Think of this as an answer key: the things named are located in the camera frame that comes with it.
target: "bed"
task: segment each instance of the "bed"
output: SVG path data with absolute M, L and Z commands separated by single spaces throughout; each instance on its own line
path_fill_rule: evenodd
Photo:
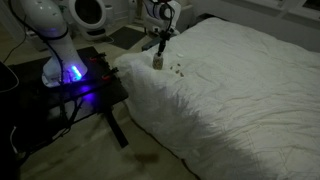
M 320 55 L 209 18 L 115 60 L 132 118 L 200 179 L 320 179 Z

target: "carpet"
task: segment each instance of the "carpet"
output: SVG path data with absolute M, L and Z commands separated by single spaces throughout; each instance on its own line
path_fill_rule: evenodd
M 144 36 L 143 32 L 125 26 L 110 35 L 114 39 L 112 43 L 114 46 L 126 50 L 129 50 Z

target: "floor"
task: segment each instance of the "floor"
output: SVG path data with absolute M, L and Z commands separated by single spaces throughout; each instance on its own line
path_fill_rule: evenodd
M 143 31 L 137 25 L 128 25 L 127 20 L 117 21 L 107 31 L 111 34 L 122 26 Z M 108 43 L 93 43 L 74 34 L 77 49 L 94 46 L 98 52 L 107 54 L 112 62 L 124 53 L 140 52 L 142 45 L 151 40 L 146 36 L 130 50 L 120 49 Z M 0 26 L 0 58 L 17 43 Z M 39 52 L 29 43 L 24 43 L 7 61 L 7 64 L 23 63 L 49 56 L 48 51 Z M 33 154 L 21 167 L 21 180 L 195 180 L 183 162 L 162 147 L 154 138 L 131 120 L 123 103 L 114 107 L 114 116 L 129 141 L 120 148 L 107 121 L 94 115 L 75 124 L 70 133 L 53 144 Z

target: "mattress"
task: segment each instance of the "mattress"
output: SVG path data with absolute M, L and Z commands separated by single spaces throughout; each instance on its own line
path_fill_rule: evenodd
M 200 179 L 320 179 L 320 56 L 210 18 L 117 58 L 132 118 Z

